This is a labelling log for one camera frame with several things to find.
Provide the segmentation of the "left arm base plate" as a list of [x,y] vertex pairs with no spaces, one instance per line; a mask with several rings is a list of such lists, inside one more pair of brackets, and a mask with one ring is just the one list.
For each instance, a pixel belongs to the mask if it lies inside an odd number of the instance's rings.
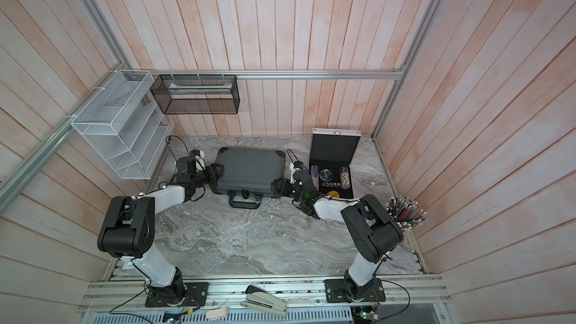
[[184,282],[165,287],[151,286],[148,289],[145,307],[161,308],[181,305],[202,307],[206,304],[208,288],[208,282]]

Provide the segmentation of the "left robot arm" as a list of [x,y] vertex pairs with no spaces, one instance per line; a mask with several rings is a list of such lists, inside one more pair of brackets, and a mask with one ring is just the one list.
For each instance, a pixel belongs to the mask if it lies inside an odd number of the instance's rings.
[[196,190],[216,185],[224,166],[207,165],[197,155],[176,161],[175,173],[161,189],[112,198],[97,237],[99,251],[121,259],[148,280],[148,297],[168,306],[187,296],[181,271],[155,246],[156,214],[192,199]]

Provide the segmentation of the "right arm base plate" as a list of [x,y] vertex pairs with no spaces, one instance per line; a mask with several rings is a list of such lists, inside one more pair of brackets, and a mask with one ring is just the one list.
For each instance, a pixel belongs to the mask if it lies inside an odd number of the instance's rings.
[[373,278],[364,286],[352,279],[329,279],[324,281],[325,298],[328,303],[384,302],[386,295],[382,281]]

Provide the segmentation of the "silver aluminium poker case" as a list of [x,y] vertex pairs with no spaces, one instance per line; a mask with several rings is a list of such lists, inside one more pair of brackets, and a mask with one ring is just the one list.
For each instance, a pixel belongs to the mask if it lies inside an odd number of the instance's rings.
[[349,167],[351,188],[343,190],[341,187],[324,187],[319,178],[319,192],[328,195],[330,191],[337,191],[340,199],[352,199],[353,185],[350,165],[356,152],[362,134],[357,130],[341,129],[313,129],[310,144],[308,166],[317,165],[319,171],[329,169],[335,174],[335,179],[330,182],[340,182],[340,168]]

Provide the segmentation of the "dark grey poker case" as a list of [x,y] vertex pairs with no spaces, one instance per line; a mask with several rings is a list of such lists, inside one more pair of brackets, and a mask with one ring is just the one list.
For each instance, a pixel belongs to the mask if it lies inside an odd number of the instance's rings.
[[215,163],[220,176],[210,188],[214,194],[227,196],[231,207],[258,209],[263,198],[281,198],[278,184],[285,179],[284,151],[223,147]]

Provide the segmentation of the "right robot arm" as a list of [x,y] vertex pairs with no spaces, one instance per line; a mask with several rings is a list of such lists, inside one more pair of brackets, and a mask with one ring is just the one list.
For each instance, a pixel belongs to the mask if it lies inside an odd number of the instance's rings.
[[328,302],[359,302],[380,294],[382,281],[377,278],[377,270],[404,240],[404,234],[375,196],[338,199],[320,193],[304,169],[294,171],[291,179],[274,180],[271,189],[291,198],[299,210],[312,218],[346,224],[357,255],[342,279],[325,281]]

